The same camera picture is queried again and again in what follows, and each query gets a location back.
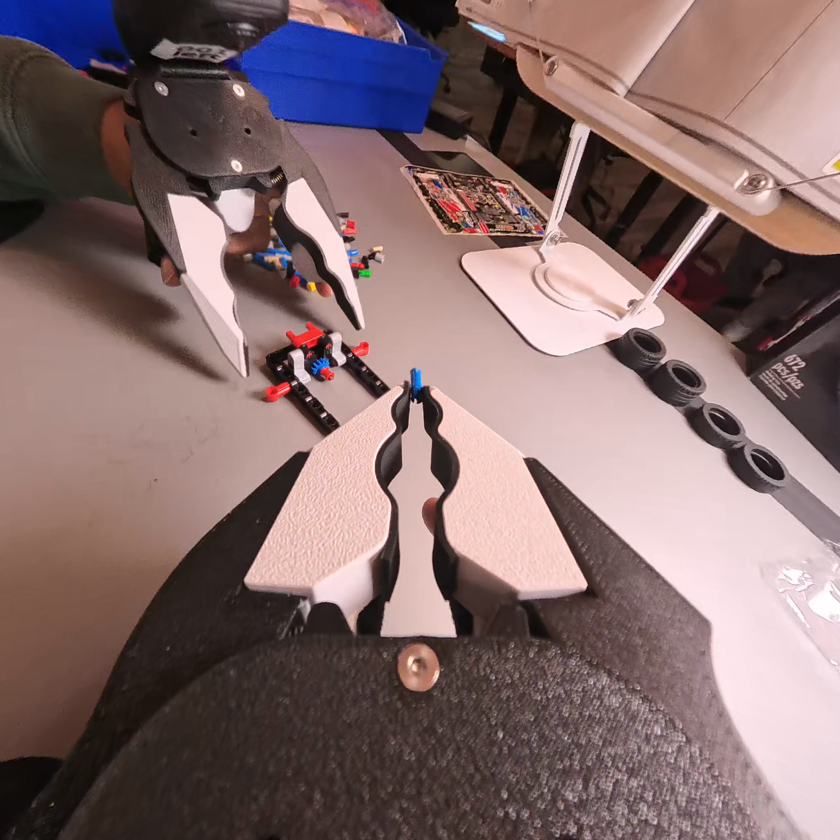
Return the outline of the black lego frame assembly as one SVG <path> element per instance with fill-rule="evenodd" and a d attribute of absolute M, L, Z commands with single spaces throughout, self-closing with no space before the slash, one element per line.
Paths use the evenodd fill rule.
<path fill-rule="evenodd" d="M 373 372 L 364 361 L 370 352 L 366 341 L 347 344 L 337 331 L 323 331 L 308 322 L 304 332 L 287 332 L 285 347 L 266 357 L 274 384 L 265 390 L 267 403 L 290 399 L 302 410 L 316 428 L 325 436 L 340 427 L 340 422 L 325 405 L 311 393 L 311 382 L 330 382 L 336 371 L 347 371 L 373 397 L 379 398 L 389 391 L 389 386 Z"/>

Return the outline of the clear plastic bag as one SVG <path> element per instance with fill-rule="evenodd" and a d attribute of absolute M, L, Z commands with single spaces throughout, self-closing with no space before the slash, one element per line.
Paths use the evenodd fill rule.
<path fill-rule="evenodd" d="M 768 563 L 762 577 L 824 659 L 839 671 L 839 544 L 799 560 Z"/>

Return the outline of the blue plastic bin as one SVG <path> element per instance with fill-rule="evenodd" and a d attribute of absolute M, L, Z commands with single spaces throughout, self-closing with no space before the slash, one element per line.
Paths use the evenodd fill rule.
<path fill-rule="evenodd" d="M 241 57 L 278 119 L 420 133 L 447 53 L 410 27 L 405 44 L 288 23 Z"/>
<path fill-rule="evenodd" d="M 43 46 L 77 69 L 92 60 L 129 63 L 110 1 L 2 1 L 1 34 Z"/>

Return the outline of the person's left forearm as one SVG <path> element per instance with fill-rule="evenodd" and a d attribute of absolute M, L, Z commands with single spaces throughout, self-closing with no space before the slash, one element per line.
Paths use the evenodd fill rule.
<path fill-rule="evenodd" d="M 90 79 L 49 50 L 1 38 L 1 199 L 130 205 L 102 154 L 101 122 L 120 89 Z"/>

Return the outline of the person's left hand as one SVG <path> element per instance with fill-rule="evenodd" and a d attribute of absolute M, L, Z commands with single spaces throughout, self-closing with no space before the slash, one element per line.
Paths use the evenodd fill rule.
<path fill-rule="evenodd" d="M 111 101 L 101 118 L 101 149 L 112 179 L 134 198 L 132 156 L 125 128 L 132 122 L 121 98 Z M 270 201 L 267 195 L 255 195 L 254 216 L 249 228 L 233 233 L 227 251 L 233 256 L 266 250 L 270 241 Z"/>

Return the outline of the pile of small lego pieces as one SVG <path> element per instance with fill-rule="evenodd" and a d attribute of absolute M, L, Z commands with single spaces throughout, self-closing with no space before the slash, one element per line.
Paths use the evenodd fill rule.
<path fill-rule="evenodd" d="M 385 261 L 384 247 L 379 245 L 367 250 L 359 250 L 354 246 L 358 234 L 358 227 L 355 221 L 346 212 L 339 212 L 337 218 L 353 278 L 355 280 L 370 278 L 371 268 Z M 268 248 L 264 251 L 246 254 L 244 261 L 259 266 L 264 270 L 276 272 L 287 282 L 291 289 L 305 290 L 310 293 L 315 293 L 319 290 L 319 285 L 316 282 L 310 282 L 304 279 L 293 261 L 291 252 L 285 247 L 273 227 L 270 229 Z"/>

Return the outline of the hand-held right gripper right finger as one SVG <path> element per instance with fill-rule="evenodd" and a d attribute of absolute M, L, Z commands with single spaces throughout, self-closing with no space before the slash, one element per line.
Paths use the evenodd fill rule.
<path fill-rule="evenodd" d="M 522 452 L 432 386 L 423 388 L 440 485 L 433 569 L 457 634 L 503 606 L 584 593 L 587 581 Z"/>

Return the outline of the black rubber toy tire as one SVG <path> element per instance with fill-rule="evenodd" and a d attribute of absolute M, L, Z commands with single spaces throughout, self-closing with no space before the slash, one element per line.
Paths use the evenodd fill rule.
<path fill-rule="evenodd" d="M 692 365 L 682 360 L 667 360 L 647 377 L 647 386 L 662 402 L 684 408 L 700 399 L 707 381 Z"/>
<path fill-rule="evenodd" d="M 661 339 L 645 329 L 632 328 L 607 343 L 612 356 L 638 375 L 650 375 L 665 362 L 666 347 Z"/>
<path fill-rule="evenodd" d="M 728 465 L 741 482 L 762 494 L 774 494 L 787 486 L 790 472 L 772 451 L 746 442 L 728 451 Z"/>
<path fill-rule="evenodd" d="M 747 443 L 741 421 L 724 406 L 703 402 L 686 416 L 693 431 L 714 448 L 728 452 Z"/>

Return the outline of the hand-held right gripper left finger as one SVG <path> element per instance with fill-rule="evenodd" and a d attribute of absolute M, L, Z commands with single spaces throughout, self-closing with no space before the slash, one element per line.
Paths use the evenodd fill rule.
<path fill-rule="evenodd" d="M 245 575 L 252 592 L 337 606 L 381 634 L 400 569 L 398 505 L 408 385 L 393 387 L 313 446 Z"/>

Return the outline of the black lego set box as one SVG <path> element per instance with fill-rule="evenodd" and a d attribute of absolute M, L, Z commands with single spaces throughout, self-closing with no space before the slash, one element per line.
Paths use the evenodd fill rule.
<path fill-rule="evenodd" d="M 750 363 L 759 391 L 839 469 L 839 315 L 830 307 Z"/>

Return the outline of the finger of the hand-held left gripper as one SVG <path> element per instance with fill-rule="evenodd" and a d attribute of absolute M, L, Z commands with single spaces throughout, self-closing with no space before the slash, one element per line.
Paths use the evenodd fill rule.
<path fill-rule="evenodd" d="M 167 200 L 183 258 L 182 283 L 218 348 L 236 372 L 247 377 L 247 343 L 224 267 L 228 247 L 225 222 L 212 204 L 196 196 L 170 193 Z"/>
<path fill-rule="evenodd" d="M 273 225 L 305 280 L 328 287 L 353 328 L 363 330 L 359 291 L 346 254 L 340 226 L 323 207 L 309 183 L 285 180 L 273 213 Z"/>

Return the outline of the lego instruction booklet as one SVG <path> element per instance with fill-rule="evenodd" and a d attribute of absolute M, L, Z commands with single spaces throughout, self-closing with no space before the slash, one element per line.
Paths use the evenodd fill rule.
<path fill-rule="evenodd" d="M 547 217 L 514 182 L 411 164 L 402 173 L 446 235 L 541 238 L 545 234 Z"/>
<path fill-rule="evenodd" d="M 838 2 L 457 2 L 638 107 L 838 199 Z"/>

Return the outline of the clear bags of parts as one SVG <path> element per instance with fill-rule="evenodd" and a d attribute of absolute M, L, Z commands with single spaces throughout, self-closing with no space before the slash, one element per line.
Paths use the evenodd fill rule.
<path fill-rule="evenodd" d="M 404 45 L 405 31 L 380 1 L 289 1 L 291 22 Z"/>

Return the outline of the black knit cloth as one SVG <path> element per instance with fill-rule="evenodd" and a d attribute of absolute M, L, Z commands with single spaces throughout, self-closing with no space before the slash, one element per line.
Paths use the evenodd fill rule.
<path fill-rule="evenodd" d="M 47 202 L 42 198 L 1 200 L 1 245 L 37 222 L 46 210 L 46 205 Z"/>

